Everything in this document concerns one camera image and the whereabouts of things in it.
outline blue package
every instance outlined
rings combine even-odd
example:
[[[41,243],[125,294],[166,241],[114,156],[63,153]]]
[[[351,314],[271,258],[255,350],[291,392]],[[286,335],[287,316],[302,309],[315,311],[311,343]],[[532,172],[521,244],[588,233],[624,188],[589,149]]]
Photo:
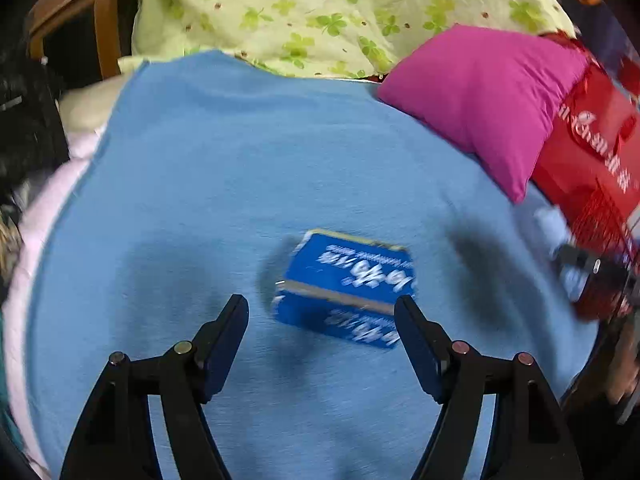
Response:
[[[308,330],[393,348],[394,305],[413,295],[407,249],[314,229],[294,250],[273,300],[277,320]]]

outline wooden bed frame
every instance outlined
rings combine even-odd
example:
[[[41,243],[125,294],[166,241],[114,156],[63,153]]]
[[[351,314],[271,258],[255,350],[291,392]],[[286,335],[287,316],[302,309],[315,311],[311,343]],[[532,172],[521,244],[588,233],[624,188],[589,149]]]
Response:
[[[102,79],[118,75],[121,56],[118,32],[118,0],[38,0],[31,9],[30,54],[46,56],[44,38],[81,12],[92,10],[100,75]]]

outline red bag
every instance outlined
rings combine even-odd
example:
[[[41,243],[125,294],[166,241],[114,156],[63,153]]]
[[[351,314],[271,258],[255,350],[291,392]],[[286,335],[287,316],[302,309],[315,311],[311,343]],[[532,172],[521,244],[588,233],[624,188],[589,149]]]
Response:
[[[627,219],[640,202],[639,178],[640,114],[592,61],[556,115],[532,180],[571,224],[598,184]]]

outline blue blanket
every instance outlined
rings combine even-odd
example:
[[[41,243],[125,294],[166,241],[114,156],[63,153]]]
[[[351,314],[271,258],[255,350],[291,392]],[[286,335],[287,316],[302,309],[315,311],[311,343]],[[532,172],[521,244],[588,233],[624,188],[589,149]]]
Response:
[[[229,295],[250,320],[226,385],[204,409],[236,480],[405,480],[440,407],[402,346],[384,351],[274,321],[274,282],[309,228],[409,247],[418,304],[451,338],[529,351],[560,394],[596,326],[553,275],[529,189],[514,207],[471,158],[374,97],[209,52],[143,66],[49,239],[31,302],[31,415],[58,475],[111,351],[155,356]],[[157,399],[154,434],[177,478]],[[482,467],[486,402],[467,468]]]

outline pink pillow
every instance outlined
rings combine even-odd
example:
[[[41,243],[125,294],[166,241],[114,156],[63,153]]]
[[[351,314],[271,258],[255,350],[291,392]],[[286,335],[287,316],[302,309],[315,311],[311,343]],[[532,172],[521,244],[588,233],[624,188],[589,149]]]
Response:
[[[455,25],[403,59],[378,97],[475,153],[517,203],[586,67],[584,54],[545,38]]]

